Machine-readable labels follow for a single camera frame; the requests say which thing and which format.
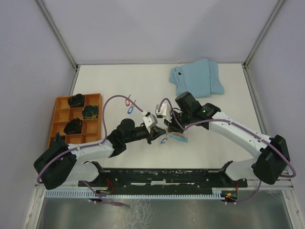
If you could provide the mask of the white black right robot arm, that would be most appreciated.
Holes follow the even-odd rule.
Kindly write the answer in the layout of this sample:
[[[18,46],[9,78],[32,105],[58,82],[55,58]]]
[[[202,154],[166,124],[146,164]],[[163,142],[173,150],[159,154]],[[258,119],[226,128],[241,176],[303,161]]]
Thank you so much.
[[[219,174],[219,182],[229,187],[240,179],[257,178],[273,185],[290,165],[286,140],[280,135],[268,135],[251,130],[236,122],[225,112],[211,103],[200,104],[190,92],[184,92],[175,99],[179,111],[171,103],[161,101],[156,106],[158,118],[164,118],[169,132],[183,133],[192,126],[201,126],[218,133],[247,151],[251,158],[243,161],[230,161]]]

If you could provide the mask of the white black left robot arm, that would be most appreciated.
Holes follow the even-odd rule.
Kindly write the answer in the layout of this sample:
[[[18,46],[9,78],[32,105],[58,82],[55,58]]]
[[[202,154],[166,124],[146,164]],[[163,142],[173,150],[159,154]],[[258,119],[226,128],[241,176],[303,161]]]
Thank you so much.
[[[157,125],[147,128],[145,123],[135,126],[132,119],[123,119],[105,139],[85,144],[67,144],[61,138],[34,162],[38,173],[37,183],[47,190],[58,188],[65,182],[87,181],[95,186],[105,182],[105,174],[97,159],[118,156],[127,143],[145,139],[148,144],[166,134]]]

